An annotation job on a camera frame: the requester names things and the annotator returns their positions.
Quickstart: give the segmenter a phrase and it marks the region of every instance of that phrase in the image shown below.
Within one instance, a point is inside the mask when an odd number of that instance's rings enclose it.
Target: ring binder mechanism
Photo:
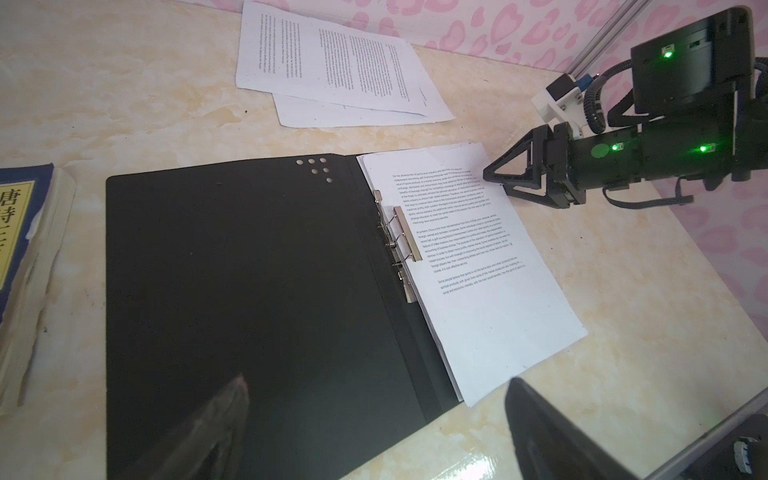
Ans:
[[[415,294],[415,291],[413,290],[413,285],[411,284],[411,281],[408,278],[406,269],[403,268],[403,263],[409,257],[413,258],[413,261],[419,262],[422,259],[422,254],[421,252],[419,252],[419,247],[416,245],[416,240],[413,237],[413,233],[411,232],[411,227],[408,225],[408,222],[406,221],[406,216],[403,213],[402,208],[395,207],[395,215],[389,220],[387,220],[386,213],[384,212],[384,207],[382,205],[381,192],[378,190],[374,190],[373,198],[376,201],[376,207],[379,209],[379,228],[381,228],[384,233],[386,246],[389,248],[389,252],[392,255],[392,260],[394,260],[394,263],[392,264],[392,266],[396,268],[397,277],[400,279],[400,281],[402,281],[402,288],[406,292],[406,299],[408,300],[408,303],[414,303],[417,301],[416,294]],[[389,225],[395,219],[397,219],[397,224],[400,227],[400,234],[397,235],[397,237],[393,238],[392,231],[389,229]],[[402,255],[398,251],[398,241],[400,240],[400,237],[405,237],[406,243],[408,244],[408,248],[411,251],[411,253],[409,253],[408,256],[404,258],[401,258]]]

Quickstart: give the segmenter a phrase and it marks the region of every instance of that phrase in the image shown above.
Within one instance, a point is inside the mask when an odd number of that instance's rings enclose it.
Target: pink heart pattern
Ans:
[[[554,71],[565,71],[573,60],[573,56],[564,58],[563,61],[558,63],[558,66],[554,68]]]
[[[768,233],[768,205],[758,205],[741,214],[741,226],[748,230],[757,228],[763,233]]]
[[[576,14],[576,22],[584,20],[597,4],[598,0],[581,0],[574,10],[574,13]]]
[[[424,0],[386,0],[386,9],[392,15],[418,15],[424,7]]]
[[[288,8],[288,2],[286,2],[286,0],[256,0],[256,1],[266,5],[272,5],[273,7],[277,7],[280,10],[285,10],[286,12],[290,12],[290,8]]]
[[[621,83],[621,86],[617,88],[614,93],[608,98],[608,101],[606,101],[603,104],[603,108],[606,110],[610,110],[614,105],[619,103],[619,101],[624,98],[624,96],[629,93],[629,90],[632,89],[632,84],[628,81],[624,81]]]
[[[469,24],[475,28],[481,27],[483,23],[485,23],[485,7],[478,7],[477,10],[475,10],[475,13],[472,14],[472,20],[469,22]]]
[[[488,48],[488,36],[480,35],[472,44],[472,48],[469,49],[469,54],[473,57],[479,57],[486,48]]]
[[[605,73],[605,71],[606,71],[607,69],[609,69],[609,68],[613,67],[614,65],[616,65],[616,64],[617,64],[618,62],[620,62],[620,61],[621,61],[621,60],[619,60],[619,57],[608,57],[608,58],[606,58],[606,59],[605,59],[605,60],[603,60],[603,62],[600,64],[600,67],[599,67],[599,69],[598,69],[598,73],[599,73],[599,74],[603,74],[603,73]],[[611,78],[610,78],[610,79],[609,79],[609,80],[608,80],[608,81],[605,83],[605,87],[604,87],[604,88],[606,88],[606,91],[607,91],[608,89],[610,89],[611,87],[613,87],[614,85],[617,85],[617,84],[618,84],[618,83],[621,81],[621,78],[623,77],[623,75],[624,75],[623,73],[620,73],[620,74],[616,74],[616,75],[614,75],[613,77],[611,77]]]
[[[619,9],[620,4],[619,0],[611,0],[608,2],[608,5],[598,8],[589,18],[587,25],[591,27],[602,27],[612,16],[614,16],[614,13]]]
[[[384,17],[379,22],[379,33],[389,35],[390,37],[399,37],[400,34],[395,30],[395,21],[390,17]]]
[[[550,10],[547,15],[544,16],[544,19],[540,22],[536,22],[520,41],[526,45],[538,45],[542,43],[549,36],[549,27],[558,19],[559,15],[559,9],[555,8],[554,10]]]
[[[442,38],[440,38],[440,50],[454,51],[462,46],[464,38],[466,37],[466,31],[464,29],[464,22],[456,20],[451,23],[451,27],[448,29]]]
[[[576,39],[578,38],[578,33],[574,33],[571,35],[571,37],[568,39],[568,41],[565,42],[566,48],[573,48],[574,45],[576,45]]]
[[[739,257],[757,265],[768,266],[768,251],[762,247],[751,247],[742,250]]]
[[[502,61],[506,61],[507,63],[518,65],[521,59],[522,59],[522,55],[520,55],[520,52],[517,52],[514,55],[512,55],[510,58],[505,58]]]
[[[495,45],[515,33],[523,24],[523,18],[522,14],[518,14],[518,6],[514,3],[502,8],[491,27],[491,43]]]
[[[512,46],[511,41],[500,44],[498,47],[496,47],[496,55],[506,55],[511,46]]]
[[[733,253],[739,248],[737,230],[731,225],[710,228],[701,234],[697,243],[706,253]]]
[[[627,27],[627,30],[625,30],[622,34],[621,41],[630,41],[634,38],[635,35],[637,35],[638,30],[640,30],[640,27],[637,26],[637,22],[632,22],[632,24]]]
[[[668,5],[659,5],[648,15],[648,20],[643,27],[643,33],[648,38],[653,38],[659,35],[664,29],[674,22],[677,14],[680,13],[680,7],[675,5],[670,7]]]
[[[536,63],[533,64],[534,68],[548,68],[549,65],[552,65],[552,62],[554,62],[554,58],[557,55],[555,54],[554,48],[550,48],[547,50],[544,55],[539,58]]]
[[[706,207],[691,207],[689,205],[675,207],[675,216],[683,224],[685,230],[701,228],[710,220],[710,211]]]
[[[458,5],[458,0],[426,0],[424,8],[432,12],[450,12]]]
[[[214,7],[226,12],[238,12],[237,2],[234,0],[210,0]]]
[[[352,21],[346,22],[344,26],[365,31],[366,28],[368,28],[368,14],[365,12],[357,12],[352,18]]]
[[[558,28],[557,30],[555,30],[554,34],[552,34],[552,40],[554,41],[562,40],[565,37],[565,35],[568,35],[568,30],[571,30],[570,23],[567,23],[562,27]]]
[[[751,181],[734,182],[730,192],[731,196],[737,200],[768,198],[768,171],[758,170],[752,172]]]

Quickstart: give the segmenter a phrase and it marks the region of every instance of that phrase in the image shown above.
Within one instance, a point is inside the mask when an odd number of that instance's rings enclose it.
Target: paper sheet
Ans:
[[[503,187],[482,180],[480,144],[362,162],[385,210],[405,212],[424,257],[406,269],[469,406],[587,335]]]
[[[246,2],[235,82],[240,88],[351,107],[429,112],[410,45],[332,22]]]
[[[340,104],[307,100],[273,94],[277,116],[284,127],[325,128],[325,127],[369,127],[387,125],[433,124],[453,120],[455,117],[442,100],[419,56],[408,45],[403,68],[413,72],[418,81],[419,93],[424,97],[427,114],[410,114],[401,111],[372,110],[370,108],[348,107]]]
[[[417,154],[420,152],[429,152],[431,154],[436,154],[441,151],[451,150],[453,148],[462,148],[467,147],[471,145],[469,142],[463,142],[460,144],[452,144],[452,145],[438,145],[437,147],[424,147],[424,148],[409,148],[407,150],[393,150],[388,152],[382,152],[383,154],[392,155],[397,152],[408,152],[408,154]],[[357,164],[360,166],[360,170],[362,170],[362,175],[366,178],[366,182],[368,182],[368,188],[371,189],[371,191],[374,191],[375,188],[373,187],[373,183],[371,182],[371,177],[368,175],[368,170],[366,169],[366,163],[363,161],[366,157],[369,157],[369,155],[358,155],[357,157]]]

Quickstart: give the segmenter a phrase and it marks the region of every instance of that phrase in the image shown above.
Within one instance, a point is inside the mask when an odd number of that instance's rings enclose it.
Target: cable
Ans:
[[[634,104],[634,89],[622,98],[619,103],[608,111],[608,124],[612,127],[631,127],[641,124],[650,118],[650,115],[625,115],[624,112]]]
[[[595,134],[601,134],[605,131],[605,118],[600,103],[600,92],[603,86],[611,77],[629,68],[632,68],[632,60],[624,60],[614,65],[593,81],[584,93],[584,116],[587,118],[589,128]]]
[[[683,196],[683,191],[680,188],[681,180],[683,180],[682,177],[677,178],[677,183],[674,186],[674,197],[659,198],[656,200],[646,200],[644,202],[622,202],[621,200],[614,200],[613,198],[610,198],[608,196],[608,187],[603,187],[603,196],[605,197],[605,200],[608,200],[608,203],[613,205],[614,207],[627,208],[629,210],[642,210],[644,208],[651,208],[651,207],[664,207],[664,206],[671,207],[673,205],[692,204],[694,202],[694,196],[693,195]]]

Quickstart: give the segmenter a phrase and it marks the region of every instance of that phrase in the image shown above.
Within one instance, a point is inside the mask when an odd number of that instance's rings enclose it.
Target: table surface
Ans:
[[[23,406],[0,419],[0,477],[105,473],[104,181],[114,174],[462,141],[496,158],[541,123],[558,74],[417,48],[457,119],[291,129],[234,87],[240,16],[161,0],[8,2],[0,16],[0,164],[78,182]],[[623,198],[655,198],[639,184]],[[589,336],[523,377],[645,476],[768,386],[768,345],[666,208],[598,191],[552,210],[513,200]],[[461,404],[350,478],[520,478],[505,386]]]

